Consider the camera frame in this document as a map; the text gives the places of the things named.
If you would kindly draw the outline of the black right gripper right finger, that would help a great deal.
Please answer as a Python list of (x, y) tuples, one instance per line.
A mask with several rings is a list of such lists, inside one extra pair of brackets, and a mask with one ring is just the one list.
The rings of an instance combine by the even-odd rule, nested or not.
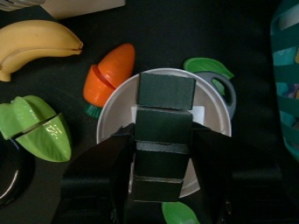
[(213, 224), (283, 224), (282, 171), (255, 147), (195, 123), (191, 158)]

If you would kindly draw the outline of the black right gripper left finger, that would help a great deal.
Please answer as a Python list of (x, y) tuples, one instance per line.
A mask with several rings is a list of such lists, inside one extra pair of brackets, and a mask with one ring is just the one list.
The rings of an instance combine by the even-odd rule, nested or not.
[(127, 224), (134, 129), (122, 127), (71, 162), (51, 224)]

